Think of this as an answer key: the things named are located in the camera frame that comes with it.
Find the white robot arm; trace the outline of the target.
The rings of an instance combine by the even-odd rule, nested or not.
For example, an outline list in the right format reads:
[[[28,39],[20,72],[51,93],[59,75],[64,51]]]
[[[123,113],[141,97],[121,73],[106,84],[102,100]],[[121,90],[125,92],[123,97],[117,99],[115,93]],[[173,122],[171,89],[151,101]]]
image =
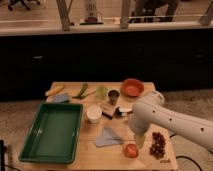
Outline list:
[[[164,107],[159,91],[149,91],[132,106],[129,127],[135,134],[144,134],[151,124],[169,129],[213,152],[213,121],[182,114]]]

